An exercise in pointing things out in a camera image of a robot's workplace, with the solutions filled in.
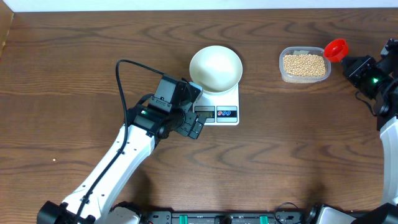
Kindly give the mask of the red plastic measuring scoop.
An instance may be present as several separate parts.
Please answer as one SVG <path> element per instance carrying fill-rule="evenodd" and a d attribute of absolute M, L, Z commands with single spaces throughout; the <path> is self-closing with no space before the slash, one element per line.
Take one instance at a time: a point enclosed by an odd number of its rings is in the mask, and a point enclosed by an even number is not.
<path fill-rule="evenodd" d="M 324 49 L 323 56 L 330 62 L 342 61 L 349 52 L 349 47 L 345 39 L 335 39 Z"/>

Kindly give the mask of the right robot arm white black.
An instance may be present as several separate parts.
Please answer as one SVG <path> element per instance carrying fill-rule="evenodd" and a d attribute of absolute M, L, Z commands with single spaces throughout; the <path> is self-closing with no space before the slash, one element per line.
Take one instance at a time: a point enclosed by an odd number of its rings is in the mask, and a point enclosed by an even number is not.
<path fill-rule="evenodd" d="M 365 97 L 374 100 L 370 107 L 377 118 L 384 152 L 381 206 L 353 220 L 360 223 L 397 223 L 397 41 L 389 39 L 381 59 L 344 57 L 343 75 Z"/>

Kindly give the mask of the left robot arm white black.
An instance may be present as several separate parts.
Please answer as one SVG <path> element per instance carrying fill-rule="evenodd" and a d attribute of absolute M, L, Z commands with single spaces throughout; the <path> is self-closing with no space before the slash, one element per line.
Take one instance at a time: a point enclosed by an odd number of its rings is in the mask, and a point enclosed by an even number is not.
<path fill-rule="evenodd" d="M 121 190 L 160 140 L 172 131 L 197 139 L 205 121 L 184 108 L 163 111 L 138 103 L 128 109 L 116 140 L 91 174 L 61 204 L 46 202 L 37 223 L 139 223 L 133 209 L 113 207 Z"/>

